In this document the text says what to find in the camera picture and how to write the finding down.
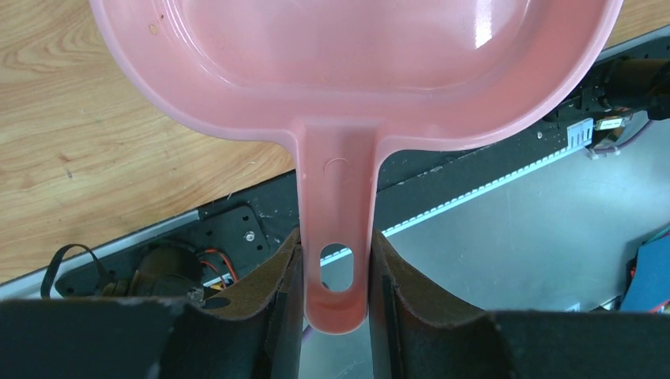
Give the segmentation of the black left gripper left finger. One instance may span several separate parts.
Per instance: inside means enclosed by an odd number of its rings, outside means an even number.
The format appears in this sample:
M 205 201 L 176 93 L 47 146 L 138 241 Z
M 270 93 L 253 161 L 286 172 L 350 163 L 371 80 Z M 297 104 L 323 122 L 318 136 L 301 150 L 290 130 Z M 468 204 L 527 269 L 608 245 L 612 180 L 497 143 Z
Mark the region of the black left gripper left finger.
M 184 298 L 1 303 L 4 378 L 295 378 L 303 249 L 293 231 L 266 262 L 197 305 Z

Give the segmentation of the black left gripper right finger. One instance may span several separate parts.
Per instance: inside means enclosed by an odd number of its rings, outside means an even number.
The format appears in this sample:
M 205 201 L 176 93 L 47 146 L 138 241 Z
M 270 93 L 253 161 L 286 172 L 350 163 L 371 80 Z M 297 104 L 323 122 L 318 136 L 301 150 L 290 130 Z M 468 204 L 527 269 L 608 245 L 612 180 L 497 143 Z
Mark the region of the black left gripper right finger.
M 485 311 L 371 239 L 376 378 L 666 378 L 669 319 L 654 313 Z

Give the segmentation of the pink plastic dustpan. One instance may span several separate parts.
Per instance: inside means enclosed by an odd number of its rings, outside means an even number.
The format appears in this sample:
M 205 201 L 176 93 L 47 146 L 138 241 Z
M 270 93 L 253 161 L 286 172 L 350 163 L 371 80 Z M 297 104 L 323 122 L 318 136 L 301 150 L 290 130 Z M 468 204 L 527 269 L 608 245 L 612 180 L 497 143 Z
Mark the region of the pink plastic dustpan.
M 295 161 L 304 311 L 367 316 L 378 173 L 531 126 L 576 87 L 620 1 L 93 1 L 111 55 L 178 123 Z

